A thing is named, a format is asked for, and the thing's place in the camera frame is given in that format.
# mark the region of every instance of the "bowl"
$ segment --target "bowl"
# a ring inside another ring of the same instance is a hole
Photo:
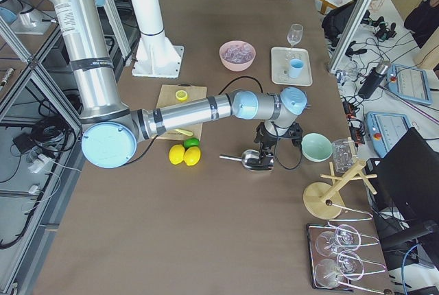
[[[325,136],[312,132],[303,137],[302,152],[306,159],[319,163],[332,155],[332,144]]]
[[[242,47],[244,45],[249,45],[250,50],[253,53],[253,58],[245,63],[233,63],[233,62],[228,62],[227,60],[225,60],[223,58],[224,53],[227,51],[227,49],[229,49],[230,47],[232,47],[234,45],[237,45],[240,47]],[[219,58],[221,58],[222,64],[227,69],[234,71],[234,72],[244,71],[245,69],[248,69],[248,67],[253,63],[255,57],[256,57],[256,50],[254,49],[254,47],[250,43],[247,43],[245,41],[240,41],[240,40],[229,41],[227,43],[224,43],[219,49]]]

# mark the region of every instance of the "white tray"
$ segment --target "white tray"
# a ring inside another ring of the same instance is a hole
[[[295,58],[303,61],[303,70],[298,78],[292,79],[288,76],[288,61],[286,55],[293,52]],[[309,64],[309,55],[306,49],[301,48],[272,48],[272,81],[275,84],[287,84],[292,86],[311,86],[313,78],[311,76],[311,65]]]

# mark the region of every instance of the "blue cup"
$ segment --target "blue cup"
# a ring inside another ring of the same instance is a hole
[[[289,68],[288,68],[288,76],[291,79],[299,78],[300,73],[303,70],[303,61],[299,60],[297,58],[293,58],[289,61]]]

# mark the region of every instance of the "mint green bowl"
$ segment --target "mint green bowl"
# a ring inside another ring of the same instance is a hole
[[[319,163],[332,155],[332,145],[325,136],[312,132],[303,137],[302,151],[306,159]]]

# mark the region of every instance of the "person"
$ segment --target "person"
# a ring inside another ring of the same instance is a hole
[[[407,16],[404,27],[413,32],[413,39],[422,48],[439,27],[439,0],[422,1]],[[439,64],[434,68],[434,73],[439,78]]]

